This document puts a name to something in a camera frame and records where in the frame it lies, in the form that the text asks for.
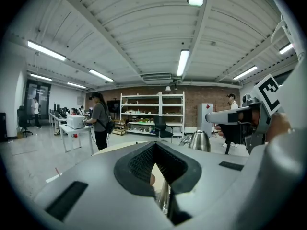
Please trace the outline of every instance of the metal pitcher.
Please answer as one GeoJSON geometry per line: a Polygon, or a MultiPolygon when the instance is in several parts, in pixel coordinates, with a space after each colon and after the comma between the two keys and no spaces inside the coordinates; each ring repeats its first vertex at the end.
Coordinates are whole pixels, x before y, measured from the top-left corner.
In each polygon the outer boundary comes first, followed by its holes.
{"type": "Polygon", "coordinates": [[[189,148],[195,149],[195,150],[210,152],[211,151],[211,145],[210,145],[208,135],[202,130],[197,130],[192,135],[192,141],[189,144],[189,148]]]}

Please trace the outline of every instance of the white shelving unit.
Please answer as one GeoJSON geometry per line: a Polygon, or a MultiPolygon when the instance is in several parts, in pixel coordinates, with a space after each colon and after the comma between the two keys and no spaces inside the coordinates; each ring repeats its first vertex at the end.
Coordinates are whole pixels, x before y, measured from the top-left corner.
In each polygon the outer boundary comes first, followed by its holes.
{"type": "MultiPolygon", "coordinates": [[[[170,117],[180,117],[180,122],[166,122],[166,125],[180,129],[180,131],[174,131],[174,136],[184,136],[184,119],[185,119],[185,96],[184,92],[182,94],[158,94],[151,95],[120,95],[120,119],[123,115],[133,115],[133,116],[170,116],[170,117]],[[144,99],[158,99],[159,104],[123,104],[123,99],[134,99],[134,100],[144,100],[144,99]],[[166,104],[164,100],[166,99],[180,99],[181,104],[166,104]],[[122,112],[123,107],[131,107],[131,109],[136,109],[136,107],[159,107],[159,112],[157,114],[145,114],[145,113],[126,113],[122,112]],[[180,114],[167,114],[163,111],[164,107],[180,107],[180,114]]],[[[131,125],[140,126],[154,126],[153,122],[129,122],[131,125]]],[[[152,135],[149,132],[142,132],[138,130],[127,130],[130,133],[152,135]]]]}

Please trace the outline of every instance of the ceiling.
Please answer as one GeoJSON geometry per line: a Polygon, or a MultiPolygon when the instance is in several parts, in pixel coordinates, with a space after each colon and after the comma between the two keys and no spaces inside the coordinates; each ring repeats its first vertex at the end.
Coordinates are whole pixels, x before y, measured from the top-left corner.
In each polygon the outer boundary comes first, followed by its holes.
{"type": "Polygon", "coordinates": [[[176,78],[180,51],[190,58],[179,81],[238,84],[297,60],[283,30],[271,43],[280,12],[272,0],[29,0],[7,31],[9,47],[29,72],[87,87],[88,91],[145,85],[142,74],[176,78]],[[26,46],[32,40],[66,56],[60,61],[26,46]],[[112,79],[106,83],[94,69],[112,79]]]}

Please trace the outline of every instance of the gray floor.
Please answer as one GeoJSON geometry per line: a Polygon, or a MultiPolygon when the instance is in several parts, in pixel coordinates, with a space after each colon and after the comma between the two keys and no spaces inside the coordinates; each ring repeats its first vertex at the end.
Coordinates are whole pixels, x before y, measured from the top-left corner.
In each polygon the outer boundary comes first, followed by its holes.
{"type": "MultiPolygon", "coordinates": [[[[49,125],[42,126],[42,129],[29,127],[33,136],[23,139],[15,139],[11,142],[0,143],[0,153],[4,160],[8,175],[16,183],[16,186],[25,195],[33,198],[46,184],[46,179],[57,175],[55,168],[60,173],[68,170],[77,163],[91,156],[89,148],[88,133],[80,135],[81,148],[65,153],[63,142],[60,136],[54,136],[54,128],[49,125]]],[[[68,136],[65,135],[65,142],[68,145],[68,136]]],[[[111,135],[109,146],[129,141],[155,141],[157,137],[149,135],[126,134],[123,136],[111,135]]],[[[74,147],[78,146],[78,139],[73,138],[74,147]]],[[[180,140],[173,139],[173,143],[179,144],[180,140]]],[[[224,139],[220,137],[210,138],[212,152],[225,153],[222,147],[224,139]]],[[[98,151],[93,143],[94,152],[98,151]]],[[[230,155],[248,156],[245,146],[237,148],[230,147],[230,155]]]]}

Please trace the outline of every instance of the office chair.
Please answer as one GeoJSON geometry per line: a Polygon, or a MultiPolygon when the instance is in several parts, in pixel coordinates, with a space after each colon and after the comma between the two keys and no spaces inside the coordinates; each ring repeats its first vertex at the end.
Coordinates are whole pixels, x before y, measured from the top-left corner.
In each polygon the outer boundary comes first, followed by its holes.
{"type": "Polygon", "coordinates": [[[171,137],[171,143],[173,143],[173,128],[171,126],[166,125],[166,122],[163,117],[155,116],[154,118],[154,126],[155,130],[154,133],[159,138],[171,137]],[[172,132],[166,131],[166,128],[169,127],[172,129],[172,132]]]}
{"type": "Polygon", "coordinates": [[[29,126],[31,126],[28,122],[27,122],[27,113],[25,112],[25,110],[17,110],[17,116],[18,116],[18,124],[19,127],[22,128],[22,130],[24,129],[24,131],[22,131],[23,134],[25,134],[25,137],[27,137],[27,133],[32,134],[33,133],[31,131],[29,131],[27,128],[29,126]]]}

